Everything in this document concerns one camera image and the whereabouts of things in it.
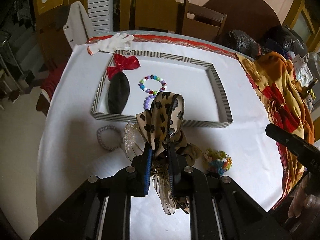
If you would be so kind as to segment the person's right hand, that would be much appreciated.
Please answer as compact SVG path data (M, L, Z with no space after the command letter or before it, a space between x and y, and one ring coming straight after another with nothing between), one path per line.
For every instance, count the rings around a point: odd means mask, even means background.
M290 204L288 218L298 218L303 209L319 209L319 197L314 194L307 194L306 188L311 180L311 174L306 175L300 183Z

